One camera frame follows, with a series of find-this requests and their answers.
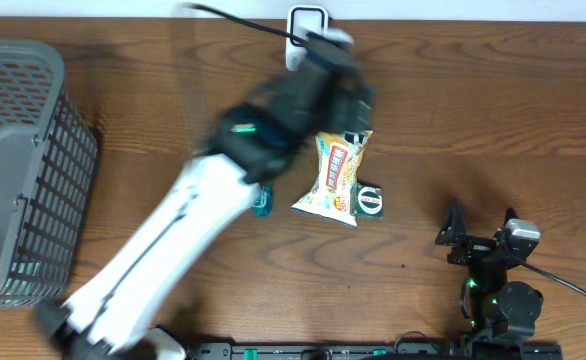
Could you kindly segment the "yellow snack bag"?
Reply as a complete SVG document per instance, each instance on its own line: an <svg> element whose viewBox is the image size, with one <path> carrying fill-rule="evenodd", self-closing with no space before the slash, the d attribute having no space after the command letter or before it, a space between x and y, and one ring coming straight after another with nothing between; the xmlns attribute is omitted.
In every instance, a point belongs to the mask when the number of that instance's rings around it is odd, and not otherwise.
<svg viewBox="0 0 586 360"><path fill-rule="evenodd" d="M291 208L356 227L352 214L353 189L357 170L373 134L372 130L315 136L318 176L312 188Z"/></svg>

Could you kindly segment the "green ointment box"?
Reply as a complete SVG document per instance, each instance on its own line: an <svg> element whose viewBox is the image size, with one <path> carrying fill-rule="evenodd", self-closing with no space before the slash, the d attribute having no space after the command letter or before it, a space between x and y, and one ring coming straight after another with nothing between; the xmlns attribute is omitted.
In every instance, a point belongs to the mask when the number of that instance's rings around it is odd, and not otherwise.
<svg viewBox="0 0 586 360"><path fill-rule="evenodd" d="M366 183L357 183L352 191L351 214L355 217L382 219L383 191Z"/></svg>

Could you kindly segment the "teal plastic bottle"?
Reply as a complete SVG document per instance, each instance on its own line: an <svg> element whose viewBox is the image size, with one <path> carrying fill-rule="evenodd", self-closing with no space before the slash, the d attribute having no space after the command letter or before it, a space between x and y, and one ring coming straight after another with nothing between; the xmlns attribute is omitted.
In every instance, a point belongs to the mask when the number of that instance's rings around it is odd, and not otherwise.
<svg viewBox="0 0 586 360"><path fill-rule="evenodd" d="M252 205L252 212L258 217L268 217L273 208L272 183L262 185L258 196Z"/></svg>

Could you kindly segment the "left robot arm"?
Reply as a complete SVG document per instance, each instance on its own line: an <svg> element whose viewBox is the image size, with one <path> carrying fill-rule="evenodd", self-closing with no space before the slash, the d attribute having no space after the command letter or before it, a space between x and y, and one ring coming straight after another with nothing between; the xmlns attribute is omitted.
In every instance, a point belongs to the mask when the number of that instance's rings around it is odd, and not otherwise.
<svg viewBox="0 0 586 360"><path fill-rule="evenodd" d="M372 92L352 37L330 29L302 44L296 70L223 114L160 204L93 279L67 300L37 307L39 329L62 358L186 358L187 348L153 325L172 289L310 136L368 127Z"/></svg>

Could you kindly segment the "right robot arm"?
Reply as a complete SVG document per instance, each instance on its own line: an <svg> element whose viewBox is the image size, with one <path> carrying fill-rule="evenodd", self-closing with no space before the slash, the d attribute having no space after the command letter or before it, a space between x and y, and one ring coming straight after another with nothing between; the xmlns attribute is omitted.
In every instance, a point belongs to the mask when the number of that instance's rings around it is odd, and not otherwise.
<svg viewBox="0 0 586 360"><path fill-rule="evenodd" d="M469 359L522 359L524 342L535 334L544 302L540 291L507 272L521 266L539 244L541 232L512 208L493 236L467 232L462 208L453 202L435 239L449 246L447 262L468 270L460 294L463 316L471 331L451 341L452 356Z"/></svg>

